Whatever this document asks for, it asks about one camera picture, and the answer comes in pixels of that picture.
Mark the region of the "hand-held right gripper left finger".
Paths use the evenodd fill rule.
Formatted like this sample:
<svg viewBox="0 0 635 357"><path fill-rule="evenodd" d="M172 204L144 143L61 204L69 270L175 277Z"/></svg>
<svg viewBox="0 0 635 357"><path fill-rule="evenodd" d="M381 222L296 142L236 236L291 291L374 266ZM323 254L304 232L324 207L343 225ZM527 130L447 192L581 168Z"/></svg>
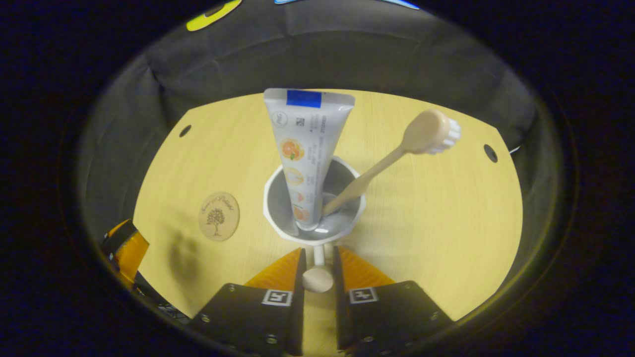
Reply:
<svg viewBox="0 0 635 357"><path fill-rule="evenodd" d="M189 328L250 357L302 356L307 266L297 248L247 283L225 283Z"/></svg>

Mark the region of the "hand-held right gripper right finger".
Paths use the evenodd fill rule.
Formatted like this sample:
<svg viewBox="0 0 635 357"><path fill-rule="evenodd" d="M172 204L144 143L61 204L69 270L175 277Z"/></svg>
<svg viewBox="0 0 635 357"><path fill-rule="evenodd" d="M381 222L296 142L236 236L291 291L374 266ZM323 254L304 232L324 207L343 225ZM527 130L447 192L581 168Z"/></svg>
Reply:
<svg viewBox="0 0 635 357"><path fill-rule="evenodd" d="M414 281L395 282L352 249L335 246L336 344L347 355L408 355L453 324Z"/></svg>

